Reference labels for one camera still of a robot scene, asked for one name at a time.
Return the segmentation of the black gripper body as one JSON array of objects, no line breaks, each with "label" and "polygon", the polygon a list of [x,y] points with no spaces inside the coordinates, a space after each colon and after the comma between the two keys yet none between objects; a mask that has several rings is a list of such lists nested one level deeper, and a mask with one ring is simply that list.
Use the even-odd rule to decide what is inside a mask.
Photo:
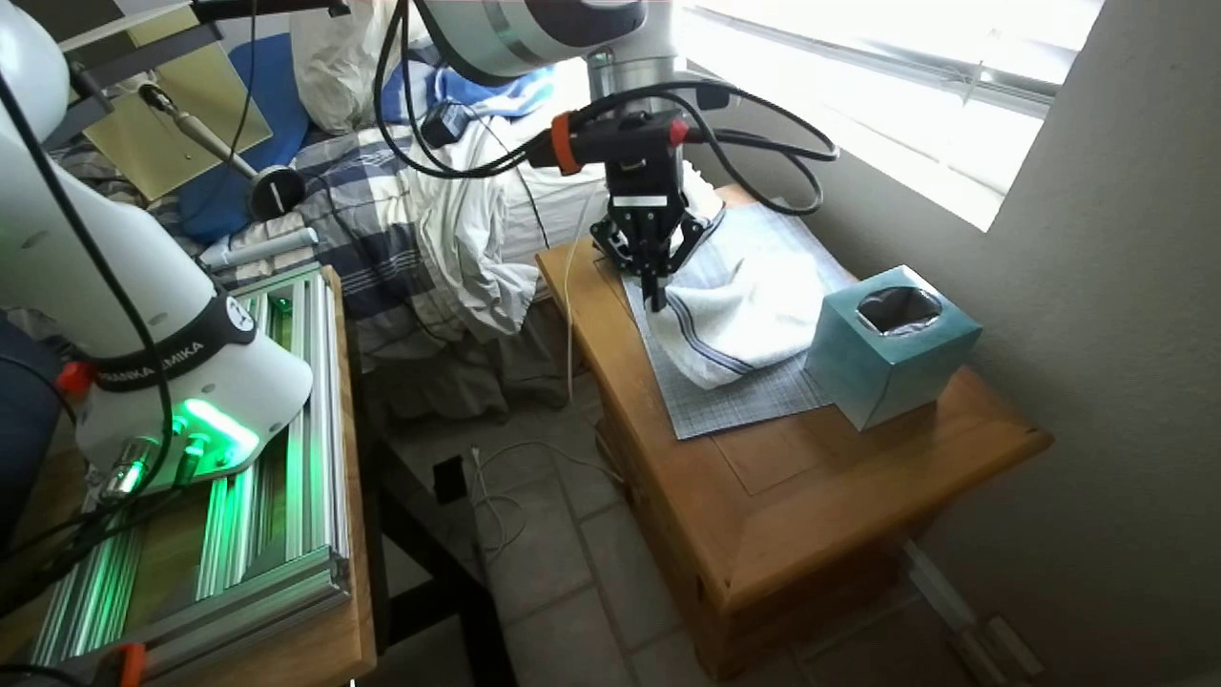
[{"label": "black gripper body", "polygon": [[586,157],[606,169],[606,219],[598,247],[621,273],[677,273],[707,224],[681,191],[681,143],[691,121],[675,110],[614,110],[586,129]]}]

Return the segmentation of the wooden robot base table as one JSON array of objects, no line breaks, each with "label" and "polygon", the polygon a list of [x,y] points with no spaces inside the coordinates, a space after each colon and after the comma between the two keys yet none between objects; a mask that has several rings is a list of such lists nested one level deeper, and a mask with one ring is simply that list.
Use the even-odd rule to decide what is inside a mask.
[{"label": "wooden robot base table", "polygon": [[[352,420],[347,381],[347,500],[352,500],[352,597],[342,606],[325,611],[294,633],[274,633],[252,650],[232,654],[232,667],[202,667],[181,680],[149,680],[143,687],[339,687],[373,667],[371,591],[367,591],[367,551],[363,551],[363,495],[359,495],[359,440]],[[30,644],[41,629],[48,591],[3,622],[3,655],[12,664],[30,659]]]}]

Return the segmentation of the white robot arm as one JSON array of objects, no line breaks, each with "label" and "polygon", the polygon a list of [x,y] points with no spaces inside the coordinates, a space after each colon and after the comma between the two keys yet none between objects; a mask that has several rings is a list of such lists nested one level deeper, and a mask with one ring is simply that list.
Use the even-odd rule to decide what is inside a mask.
[{"label": "white robot arm", "polygon": [[[429,46],[470,80],[609,49],[670,55],[670,0],[408,0]],[[195,480],[245,471],[303,409],[311,369],[129,201],[41,143],[68,110],[48,32],[0,0],[0,303],[41,312],[92,365],[76,446],[138,493],[185,446]]]}]

